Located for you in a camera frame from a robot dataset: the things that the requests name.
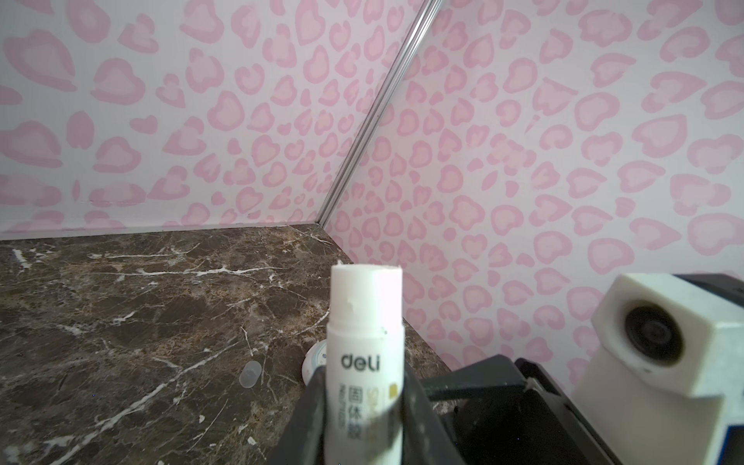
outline pink leopard print wallpaper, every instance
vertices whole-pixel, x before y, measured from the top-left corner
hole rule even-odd
[[[451,368],[570,390],[623,272],[744,275],[744,2],[448,0],[327,228]]]
[[[0,238],[314,221],[411,3],[3,1]]]

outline white cap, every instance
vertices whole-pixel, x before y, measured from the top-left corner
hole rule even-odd
[[[403,271],[397,266],[334,265],[329,324],[392,328],[403,323]]]

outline camera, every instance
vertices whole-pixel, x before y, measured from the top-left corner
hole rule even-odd
[[[744,464],[744,283],[619,276],[571,395],[624,465]]]

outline glue stick body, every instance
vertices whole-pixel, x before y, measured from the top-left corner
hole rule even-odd
[[[336,265],[327,325],[327,465],[400,465],[405,329],[403,272]]]

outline black camera lens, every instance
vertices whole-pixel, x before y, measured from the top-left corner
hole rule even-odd
[[[682,356],[682,332],[659,307],[636,307],[625,318],[625,332],[639,352],[652,360],[673,364]]]

